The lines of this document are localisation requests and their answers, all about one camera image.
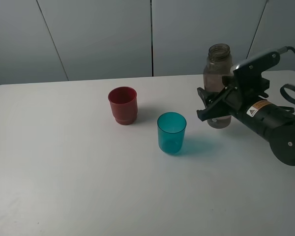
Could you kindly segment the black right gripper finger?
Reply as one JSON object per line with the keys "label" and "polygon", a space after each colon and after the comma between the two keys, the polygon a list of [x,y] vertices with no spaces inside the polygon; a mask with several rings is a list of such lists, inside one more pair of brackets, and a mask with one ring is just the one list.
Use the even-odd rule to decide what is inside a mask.
{"label": "black right gripper finger", "polygon": [[198,96],[201,98],[205,107],[210,105],[215,98],[215,92],[207,91],[201,87],[197,88],[197,93],[198,93]]}
{"label": "black right gripper finger", "polygon": [[224,87],[220,92],[215,92],[213,102],[203,110],[197,110],[197,116],[201,121],[213,118],[221,118],[231,115],[231,107],[226,102],[226,97],[233,90],[232,87]]}

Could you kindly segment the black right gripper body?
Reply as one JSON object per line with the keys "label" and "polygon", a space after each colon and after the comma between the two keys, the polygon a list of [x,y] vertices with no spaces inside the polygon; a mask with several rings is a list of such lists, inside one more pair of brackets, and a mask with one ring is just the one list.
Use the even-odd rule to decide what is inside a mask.
{"label": "black right gripper body", "polygon": [[255,66],[236,66],[233,76],[223,79],[222,116],[262,118],[270,107],[266,91],[270,81]]}

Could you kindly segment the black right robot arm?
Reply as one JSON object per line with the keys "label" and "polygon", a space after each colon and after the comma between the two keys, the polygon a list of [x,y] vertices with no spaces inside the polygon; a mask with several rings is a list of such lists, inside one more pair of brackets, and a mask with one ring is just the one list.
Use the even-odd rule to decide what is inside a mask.
{"label": "black right robot arm", "polygon": [[[201,121],[233,116],[270,144],[278,160],[295,166],[295,114],[292,107],[277,106],[267,100],[269,80],[262,77],[263,69],[249,65],[235,69],[233,76],[223,76],[225,86],[220,92],[198,88],[205,109],[198,110]],[[285,84],[281,95],[295,105],[295,99],[286,90],[295,92],[295,86]]]}

